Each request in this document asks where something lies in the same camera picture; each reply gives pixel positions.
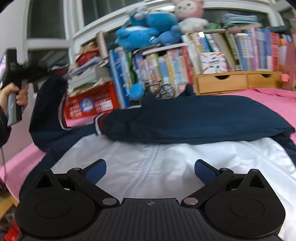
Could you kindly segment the person's left hand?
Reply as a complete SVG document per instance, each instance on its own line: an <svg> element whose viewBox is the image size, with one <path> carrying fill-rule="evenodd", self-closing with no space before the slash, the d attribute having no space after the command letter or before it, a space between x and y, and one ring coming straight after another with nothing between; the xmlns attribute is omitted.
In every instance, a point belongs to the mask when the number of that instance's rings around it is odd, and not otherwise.
<svg viewBox="0 0 296 241"><path fill-rule="evenodd" d="M13 83L10 83L5 88L1 90L1 97L0 97L0 105L1 109L3 110L4 114L8 116L8 96L11 93L17 93L16 95L16 103L25 109L28 105L28 85L26 85L24 88L19 89L16 85Z"/></svg>

